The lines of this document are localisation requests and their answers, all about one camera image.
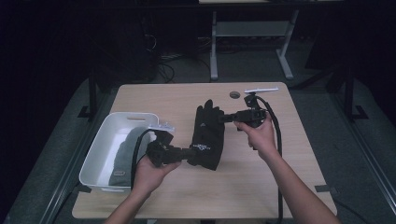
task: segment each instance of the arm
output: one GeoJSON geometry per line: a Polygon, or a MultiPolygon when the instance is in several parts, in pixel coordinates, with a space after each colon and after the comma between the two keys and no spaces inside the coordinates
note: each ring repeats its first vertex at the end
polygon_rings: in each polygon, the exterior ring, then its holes
{"type": "Polygon", "coordinates": [[[177,162],[156,168],[149,158],[144,156],[137,164],[134,188],[128,197],[107,218],[105,223],[130,223],[134,220],[137,211],[139,211],[151,192],[158,188],[165,176],[179,165],[180,162],[177,162]]]}
{"type": "Polygon", "coordinates": [[[268,114],[264,123],[257,129],[242,122],[234,124],[247,134],[248,144],[256,148],[259,156],[268,164],[297,223],[340,223],[334,213],[277,152],[274,128],[268,114]]]}

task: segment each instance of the gray cloth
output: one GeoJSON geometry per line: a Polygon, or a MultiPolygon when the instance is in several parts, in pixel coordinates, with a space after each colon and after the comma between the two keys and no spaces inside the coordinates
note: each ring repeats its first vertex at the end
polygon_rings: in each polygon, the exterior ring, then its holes
{"type": "MultiPolygon", "coordinates": [[[[134,156],[134,147],[136,146],[137,138],[146,129],[147,128],[145,127],[136,127],[132,129],[128,133],[125,141],[120,144],[116,159],[114,159],[113,172],[111,173],[111,177],[108,180],[109,186],[131,187],[131,167],[132,157],[134,156]]],[[[149,141],[149,133],[146,133],[142,138],[136,162],[138,162],[146,154],[149,141]]]]}

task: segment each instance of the forearm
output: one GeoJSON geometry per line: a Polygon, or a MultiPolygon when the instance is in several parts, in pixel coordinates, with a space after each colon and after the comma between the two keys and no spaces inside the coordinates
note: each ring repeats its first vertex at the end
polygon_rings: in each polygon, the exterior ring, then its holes
{"type": "Polygon", "coordinates": [[[297,223],[340,223],[326,204],[295,174],[280,155],[273,153],[265,161],[273,172],[297,223]]]}
{"type": "Polygon", "coordinates": [[[131,192],[105,221],[106,224],[130,223],[134,220],[140,207],[149,197],[149,193],[131,192]]]}

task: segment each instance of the person's right hand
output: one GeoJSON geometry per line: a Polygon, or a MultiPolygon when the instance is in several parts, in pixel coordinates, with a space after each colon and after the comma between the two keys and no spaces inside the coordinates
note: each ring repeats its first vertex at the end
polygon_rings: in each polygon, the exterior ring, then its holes
{"type": "Polygon", "coordinates": [[[258,128],[252,128],[244,122],[234,122],[234,124],[247,134],[249,146],[257,149],[263,160],[267,161],[272,153],[278,153],[275,144],[274,127],[268,112],[263,124],[258,128]]]}

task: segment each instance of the background table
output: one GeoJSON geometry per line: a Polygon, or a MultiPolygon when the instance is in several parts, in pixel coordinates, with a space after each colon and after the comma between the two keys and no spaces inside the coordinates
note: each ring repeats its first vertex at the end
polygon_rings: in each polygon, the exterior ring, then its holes
{"type": "MultiPolygon", "coordinates": [[[[111,112],[150,112],[176,127],[172,145],[191,143],[195,110],[212,99],[226,114],[247,109],[244,90],[279,87],[260,93],[274,109],[283,138],[283,155],[314,192],[326,185],[289,91],[283,83],[147,84],[121,86],[111,112]],[[241,98],[232,99],[231,91],[241,98]]],[[[329,192],[317,193],[330,209],[329,192]]],[[[73,216],[106,218],[126,194],[92,191],[78,195],[73,216]]],[[[225,124],[224,150],[217,171],[183,162],[169,174],[137,214],[137,218],[275,218],[277,185],[264,161],[248,146],[247,135],[225,124]]],[[[284,217],[291,217],[285,204],[284,217]]]]}

